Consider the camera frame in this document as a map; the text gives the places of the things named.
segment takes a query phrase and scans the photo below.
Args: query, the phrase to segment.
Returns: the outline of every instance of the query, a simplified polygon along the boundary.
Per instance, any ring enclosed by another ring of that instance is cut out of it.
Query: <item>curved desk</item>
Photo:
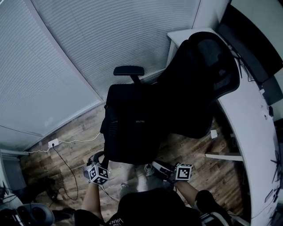
[[[199,31],[215,33],[210,28],[168,33],[171,45],[167,65],[181,43]],[[240,153],[238,156],[219,153],[209,153],[207,156],[244,162],[251,193],[251,225],[266,226],[277,206],[277,202],[273,202],[273,196],[279,187],[279,181],[275,182],[275,179],[272,182],[276,165],[270,160],[276,160],[275,150],[278,150],[278,141],[265,99],[256,82],[248,81],[244,68],[241,68],[241,71],[239,88],[218,99],[235,134]]]

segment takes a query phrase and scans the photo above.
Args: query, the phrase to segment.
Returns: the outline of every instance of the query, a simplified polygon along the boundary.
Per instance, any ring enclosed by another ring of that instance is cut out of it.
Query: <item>white sneaker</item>
[[[122,183],[121,184],[121,188],[128,188],[129,187],[129,185],[127,185],[127,184],[125,184],[125,183]]]
[[[154,174],[154,167],[152,164],[145,165],[145,176],[148,178]]]

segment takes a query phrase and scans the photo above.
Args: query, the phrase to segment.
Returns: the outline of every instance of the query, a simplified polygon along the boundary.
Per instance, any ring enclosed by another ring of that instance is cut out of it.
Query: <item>white cube with marker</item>
[[[176,170],[176,181],[189,181],[193,173],[193,165],[178,164]]]
[[[88,174],[90,182],[97,185],[103,185],[110,177],[109,171],[102,168],[100,164],[96,164],[89,169]]]

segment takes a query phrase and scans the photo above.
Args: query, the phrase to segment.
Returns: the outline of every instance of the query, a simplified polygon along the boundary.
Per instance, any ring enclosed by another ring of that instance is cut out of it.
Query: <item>chair armrest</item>
[[[116,67],[114,69],[113,74],[115,76],[117,75],[137,75],[137,76],[143,76],[145,75],[145,71],[143,67],[138,67],[138,66],[121,66],[121,67]]]

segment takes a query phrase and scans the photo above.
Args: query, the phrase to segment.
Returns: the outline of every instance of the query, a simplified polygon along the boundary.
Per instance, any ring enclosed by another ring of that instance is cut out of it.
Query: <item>window blind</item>
[[[200,0],[32,0],[81,74],[105,100],[108,88],[128,83],[117,66],[136,65],[145,76],[166,66],[167,33],[192,28]]]
[[[0,21],[0,125],[25,132],[1,128],[1,140],[25,139],[31,144],[37,137],[26,134],[37,134],[39,139],[100,103],[59,54],[60,47],[53,45],[24,0],[2,2]]]

